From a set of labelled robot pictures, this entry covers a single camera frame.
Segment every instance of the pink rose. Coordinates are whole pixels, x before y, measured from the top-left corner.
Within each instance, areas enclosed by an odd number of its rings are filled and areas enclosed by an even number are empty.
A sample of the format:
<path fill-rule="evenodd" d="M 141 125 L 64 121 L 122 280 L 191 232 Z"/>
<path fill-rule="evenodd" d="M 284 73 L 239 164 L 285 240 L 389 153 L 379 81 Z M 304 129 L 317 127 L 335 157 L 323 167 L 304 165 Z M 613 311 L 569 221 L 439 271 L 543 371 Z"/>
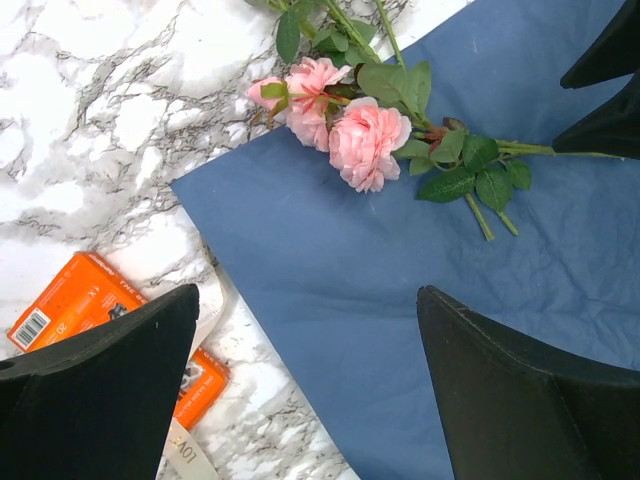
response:
<path fill-rule="evenodd" d="M 292 94 L 304 95 L 291 99 L 287 113 L 287 126 L 306 146 L 314 146 L 321 152 L 329 151 L 329 132 L 325 111 L 329 106 L 324 88 L 342 80 L 350 67 L 338 70 L 328 58 L 312 60 L 303 58 L 300 65 L 291 68 L 285 78 Z"/>
<path fill-rule="evenodd" d="M 260 80 L 259 82 L 251 85 L 251 88 L 247 92 L 249 99 L 258 105 L 268 109 L 273 110 L 273 107 L 276 106 L 276 103 L 280 100 L 279 98 L 262 98 L 262 92 L 260 89 L 263 85 L 269 85 L 270 83 L 282 83 L 278 77 L 269 77 L 264 80 Z"/>
<path fill-rule="evenodd" d="M 411 134 L 411 121 L 395 108 L 379 108 L 375 98 L 353 100 L 329 137 L 330 163 L 357 192 L 379 192 L 397 180 L 400 167 L 391 152 Z"/>

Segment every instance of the blue cloth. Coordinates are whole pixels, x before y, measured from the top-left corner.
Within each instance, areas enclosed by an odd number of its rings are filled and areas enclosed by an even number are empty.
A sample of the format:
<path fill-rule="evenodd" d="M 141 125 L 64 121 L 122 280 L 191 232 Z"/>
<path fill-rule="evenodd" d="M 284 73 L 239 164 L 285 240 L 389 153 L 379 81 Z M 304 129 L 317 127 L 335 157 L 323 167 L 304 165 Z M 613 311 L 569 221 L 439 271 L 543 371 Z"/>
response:
<path fill-rule="evenodd" d="M 628 79 L 563 73 L 622 0 L 477 0 L 405 51 L 429 60 L 428 113 L 549 144 Z M 453 478 L 416 319 L 433 284 L 556 347 L 640 369 L 640 163 L 532 158 L 531 192 L 485 209 L 414 200 L 424 178 L 357 194 L 278 129 L 173 188 L 363 480 Z"/>

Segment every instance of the orange box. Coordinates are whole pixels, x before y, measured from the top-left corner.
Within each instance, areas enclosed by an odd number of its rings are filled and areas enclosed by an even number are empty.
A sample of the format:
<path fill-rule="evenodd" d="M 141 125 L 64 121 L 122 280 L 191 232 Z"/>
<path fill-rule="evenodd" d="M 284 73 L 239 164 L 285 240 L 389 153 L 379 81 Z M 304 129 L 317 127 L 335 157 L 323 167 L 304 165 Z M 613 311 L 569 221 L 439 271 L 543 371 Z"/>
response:
<path fill-rule="evenodd" d="M 7 336 L 32 352 L 102 325 L 147 300 L 95 252 L 79 252 L 56 275 Z M 220 396 L 229 369 L 198 348 L 185 369 L 174 417 L 189 429 Z"/>

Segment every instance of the black plastic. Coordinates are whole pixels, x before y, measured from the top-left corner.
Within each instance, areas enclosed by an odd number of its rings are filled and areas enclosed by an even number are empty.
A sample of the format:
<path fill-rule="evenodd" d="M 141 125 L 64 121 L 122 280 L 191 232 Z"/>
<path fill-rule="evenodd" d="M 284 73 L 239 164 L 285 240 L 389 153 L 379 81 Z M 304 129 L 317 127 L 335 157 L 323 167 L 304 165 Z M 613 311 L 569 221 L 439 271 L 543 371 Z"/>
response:
<path fill-rule="evenodd" d="M 640 0 L 627 0 L 597 40 L 562 77 L 564 88 L 582 88 L 640 69 Z"/>
<path fill-rule="evenodd" d="M 434 287 L 418 317 L 457 480 L 640 479 L 640 372 L 567 353 Z"/>
<path fill-rule="evenodd" d="M 0 362 L 3 479 L 152 480 L 198 318 L 194 285 Z"/>
<path fill-rule="evenodd" d="M 553 149 L 640 159 L 640 70 L 620 93 L 560 134 Z"/>

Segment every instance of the white marble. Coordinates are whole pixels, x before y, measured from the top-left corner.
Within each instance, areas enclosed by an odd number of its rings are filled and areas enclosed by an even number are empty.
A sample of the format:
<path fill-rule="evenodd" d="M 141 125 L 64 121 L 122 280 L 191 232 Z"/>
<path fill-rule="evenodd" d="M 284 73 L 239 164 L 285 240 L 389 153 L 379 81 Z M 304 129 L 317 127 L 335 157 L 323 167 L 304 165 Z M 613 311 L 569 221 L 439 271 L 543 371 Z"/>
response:
<path fill-rule="evenodd" d="M 469 1 L 388 2 L 401 46 Z M 371 18 L 372 1 L 347 3 Z M 218 276 L 168 184 L 264 133 L 244 92 L 281 71 L 273 17 L 240 0 L 3 0 L 0 25 L 0 328 L 77 250 L 149 297 L 197 283 L 211 315 Z M 232 371 L 194 430 L 222 479 L 356 478 L 237 295 L 205 347 Z M 15 353 L 0 336 L 0 359 Z"/>

